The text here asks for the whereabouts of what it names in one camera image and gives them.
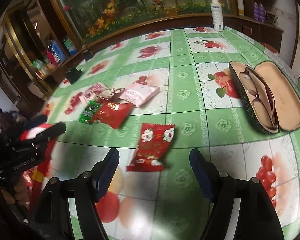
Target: glass panel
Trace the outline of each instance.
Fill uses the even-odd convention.
[[[83,43],[124,27],[160,17],[211,12],[211,0],[58,0]],[[219,0],[224,13],[230,1]]]

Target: yellow tape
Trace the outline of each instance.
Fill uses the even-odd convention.
[[[44,175],[42,172],[36,170],[32,174],[32,179],[42,183],[44,179]]]

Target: hand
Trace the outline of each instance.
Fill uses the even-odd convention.
[[[20,176],[17,183],[14,185],[15,194],[12,197],[5,189],[1,189],[1,192],[7,202],[8,205],[13,205],[16,201],[18,201],[19,205],[26,205],[29,201],[28,198],[28,189],[26,186],[26,181],[23,178],[23,175]]]

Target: eyeglasses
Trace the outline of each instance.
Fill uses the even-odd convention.
[[[253,81],[251,75],[255,76],[264,85],[270,109],[269,107],[267,108],[260,99],[257,85]],[[276,130],[278,128],[278,124],[276,123],[274,96],[264,79],[254,69],[247,65],[245,70],[239,73],[239,79],[246,92],[255,97],[251,104],[260,123],[270,130]]]

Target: purple bottle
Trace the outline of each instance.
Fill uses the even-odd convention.
[[[256,2],[253,4],[253,17],[256,21],[259,21],[259,5]]]
[[[259,21],[264,23],[266,19],[266,10],[262,4],[259,6]]]

